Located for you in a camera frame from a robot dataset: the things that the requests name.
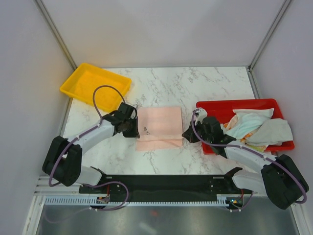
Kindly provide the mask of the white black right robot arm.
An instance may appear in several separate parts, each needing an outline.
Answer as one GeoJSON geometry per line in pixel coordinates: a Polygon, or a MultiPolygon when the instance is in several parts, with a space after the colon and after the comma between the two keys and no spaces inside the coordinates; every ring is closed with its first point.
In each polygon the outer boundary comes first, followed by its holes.
{"type": "Polygon", "coordinates": [[[252,169],[251,172],[238,170],[226,178],[223,183],[227,192],[235,193],[243,188],[265,194],[283,210],[294,203],[304,204],[307,201],[309,186],[291,157],[262,153],[240,143],[223,133],[215,117],[202,116],[195,110],[182,137],[190,143],[206,144],[215,154],[252,169]]]}

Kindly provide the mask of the pink waffle towel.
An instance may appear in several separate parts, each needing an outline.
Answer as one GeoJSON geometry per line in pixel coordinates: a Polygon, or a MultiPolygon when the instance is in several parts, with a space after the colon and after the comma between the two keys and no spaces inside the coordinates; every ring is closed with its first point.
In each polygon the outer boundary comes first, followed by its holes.
{"type": "Polygon", "coordinates": [[[182,147],[182,114],[180,106],[141,107],[138,109],[136,151],[182,147]]]}

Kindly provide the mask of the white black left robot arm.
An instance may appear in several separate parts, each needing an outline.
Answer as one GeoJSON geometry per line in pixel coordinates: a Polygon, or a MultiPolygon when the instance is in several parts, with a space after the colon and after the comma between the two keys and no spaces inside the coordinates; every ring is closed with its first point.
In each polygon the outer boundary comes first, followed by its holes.
{"type": "Polygon", "coordinates": [[[83,156],[103,140],[121,133],[125,138],[140,137],[137,109],[122,102],[117,110],[104,116],[90,129],[70,138],[57,136],[52,140],[42,166],[49,175],[49,185],[69,187],[75,183],[87,185],[96,193],[106,190],[104,173],[94,167],[82,166],[83,156]]]}

